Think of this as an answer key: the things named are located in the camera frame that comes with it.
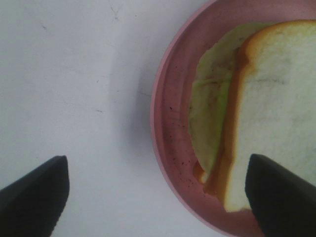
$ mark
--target bread slice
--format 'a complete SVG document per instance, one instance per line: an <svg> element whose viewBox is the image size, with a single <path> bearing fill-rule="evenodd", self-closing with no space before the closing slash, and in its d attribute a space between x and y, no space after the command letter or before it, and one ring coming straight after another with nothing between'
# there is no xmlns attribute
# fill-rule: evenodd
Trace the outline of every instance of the bread slice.
<svg viewBox="0 0 316 237"><path fill-rule="evenodd" d="M253 22L233 28L199 60L190 98L188 132L201 167L198 177L202 183L218 155L228 88L235 69L235 51L250 35L268 25Z"/></svg>
<svg viewBox="0 0 316 237"><path fill-rule="evenodd" d="M266 27L238 52L215 186L227 211L250 208L244 187L253 153L316 185L315 20Z"/></svg>

